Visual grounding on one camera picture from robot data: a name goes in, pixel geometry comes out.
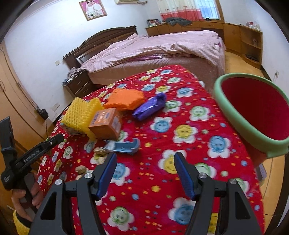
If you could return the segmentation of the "person's left hand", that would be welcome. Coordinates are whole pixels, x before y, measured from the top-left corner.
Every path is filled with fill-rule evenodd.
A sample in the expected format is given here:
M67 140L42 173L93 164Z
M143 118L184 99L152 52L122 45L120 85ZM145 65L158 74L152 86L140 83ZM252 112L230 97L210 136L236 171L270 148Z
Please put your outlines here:
M30 190L30 193L33 197L32 205L39 209L40 205L42 204L44 194L40 189L40 185L38 184L38 176L36 173L33 173L34 177L34 185ZM26 219L30 222L33 221L33 218L26 212L25 208L23 207L23 200L25 199L26 191L23 189L14 189L12 191L11 200L14 205L16 213L23 219Z

